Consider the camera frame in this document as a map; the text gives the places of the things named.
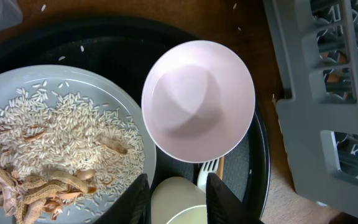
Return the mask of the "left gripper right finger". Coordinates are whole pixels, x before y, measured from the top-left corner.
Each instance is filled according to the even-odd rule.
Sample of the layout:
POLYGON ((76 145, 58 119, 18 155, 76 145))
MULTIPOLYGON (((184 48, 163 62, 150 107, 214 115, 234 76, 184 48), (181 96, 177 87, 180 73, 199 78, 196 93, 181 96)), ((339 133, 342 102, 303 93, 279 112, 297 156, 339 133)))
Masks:
POLYGON ((263 224, 247 212, 241 201, 215 174, 206 181, 206 208, 208 224, 263 224))

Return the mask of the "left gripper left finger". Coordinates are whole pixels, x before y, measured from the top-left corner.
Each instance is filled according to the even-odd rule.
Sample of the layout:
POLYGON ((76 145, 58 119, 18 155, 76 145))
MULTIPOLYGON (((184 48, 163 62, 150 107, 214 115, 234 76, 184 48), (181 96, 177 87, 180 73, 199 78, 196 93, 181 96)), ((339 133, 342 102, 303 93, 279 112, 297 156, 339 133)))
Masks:
POLYGON ((94 224, 150 224, 150 186, 141 174, 94 224))

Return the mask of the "wooden chopstick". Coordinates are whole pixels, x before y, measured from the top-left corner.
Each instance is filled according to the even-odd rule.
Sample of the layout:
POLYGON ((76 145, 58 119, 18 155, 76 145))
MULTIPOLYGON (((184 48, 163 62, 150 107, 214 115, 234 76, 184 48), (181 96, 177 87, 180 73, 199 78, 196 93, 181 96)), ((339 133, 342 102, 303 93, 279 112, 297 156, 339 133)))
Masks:
POLYGON ((219 158, 218 169, 216 171, 217 176, 223 180, 223 171, 224 171, 224 156, 219 158))

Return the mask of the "cream cup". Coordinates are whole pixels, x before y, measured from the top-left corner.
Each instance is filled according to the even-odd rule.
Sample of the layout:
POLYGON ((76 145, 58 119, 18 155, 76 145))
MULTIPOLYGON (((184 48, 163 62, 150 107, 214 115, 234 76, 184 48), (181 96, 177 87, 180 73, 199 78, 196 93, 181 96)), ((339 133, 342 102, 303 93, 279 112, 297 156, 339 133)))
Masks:
POLYGON ((207 224, 206 194, 183 177, 171 177, 155 188, 152 224, 207 224))

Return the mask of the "white plastic fork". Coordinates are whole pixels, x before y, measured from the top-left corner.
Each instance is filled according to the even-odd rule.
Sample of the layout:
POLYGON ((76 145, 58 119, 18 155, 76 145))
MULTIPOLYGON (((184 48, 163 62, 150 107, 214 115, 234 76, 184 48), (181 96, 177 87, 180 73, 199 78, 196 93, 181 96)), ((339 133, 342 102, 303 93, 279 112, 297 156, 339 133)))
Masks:
POLYGON ((204 162, 200 168, 197 179, 198 188, 206 193, 206 183, 208 179, 209 173, 216 174, 219 167, 219 159, 215 159, 212 161, 204 162))

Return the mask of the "grey plate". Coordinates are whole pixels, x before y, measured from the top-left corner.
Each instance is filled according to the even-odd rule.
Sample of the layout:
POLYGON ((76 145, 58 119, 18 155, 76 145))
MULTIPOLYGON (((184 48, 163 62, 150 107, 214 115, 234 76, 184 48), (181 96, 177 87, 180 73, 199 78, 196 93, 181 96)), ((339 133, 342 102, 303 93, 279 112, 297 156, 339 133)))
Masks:
POLYGON ((132 116, 139 128, 145 146, 144 173, 149 182, 153 181, 157 163, 156 146, 149 136, 142 119, 139 105, 119 86, 98 74, 76 67, 63 65, 34 65, 17 68, 0 74, 0 106, 17 96, 16 88, 23 87, 33 94, 35 84, 42 84, 48 91, 59 94, 79 93, 90 97, 97 105, 107 103, 107 110, 118 109, 119 118, 127 121, 126 116, 132 116))

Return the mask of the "pink bowl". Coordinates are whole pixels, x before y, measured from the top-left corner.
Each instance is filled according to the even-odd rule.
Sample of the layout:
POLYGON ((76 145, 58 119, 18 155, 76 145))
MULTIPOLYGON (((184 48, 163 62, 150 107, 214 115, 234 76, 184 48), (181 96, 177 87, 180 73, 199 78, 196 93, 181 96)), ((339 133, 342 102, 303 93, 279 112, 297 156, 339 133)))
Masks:
POLYGON ((234 51, 193 40, 164 53, 142 90, 142 116, 168 156, 201 163, 231 152, 247 134, 255 111, 250 71, 234 51))

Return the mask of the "peanut shells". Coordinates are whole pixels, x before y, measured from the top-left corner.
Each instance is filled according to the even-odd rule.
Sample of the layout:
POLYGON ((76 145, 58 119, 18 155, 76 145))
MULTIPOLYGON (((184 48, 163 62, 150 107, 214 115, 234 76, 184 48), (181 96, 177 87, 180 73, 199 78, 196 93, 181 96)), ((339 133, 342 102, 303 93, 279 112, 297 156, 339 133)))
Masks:
POLYGON ((18 223, 69 205, 100 215, 143 169, 136 127, 113 122, 0 124, 0 207, 18 223))

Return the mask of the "rice pile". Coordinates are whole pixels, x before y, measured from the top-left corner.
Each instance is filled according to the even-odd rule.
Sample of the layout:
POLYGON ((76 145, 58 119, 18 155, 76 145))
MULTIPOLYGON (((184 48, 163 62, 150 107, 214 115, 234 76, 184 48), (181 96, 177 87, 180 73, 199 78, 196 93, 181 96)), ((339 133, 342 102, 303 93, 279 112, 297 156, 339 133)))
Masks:
POLYGON ((144 142, 132 116, 80 93, 61 95, 46 83, 16 89, 0 106, 0 208, 17 223, 51 220, 111 205, 144 171, 144 142))

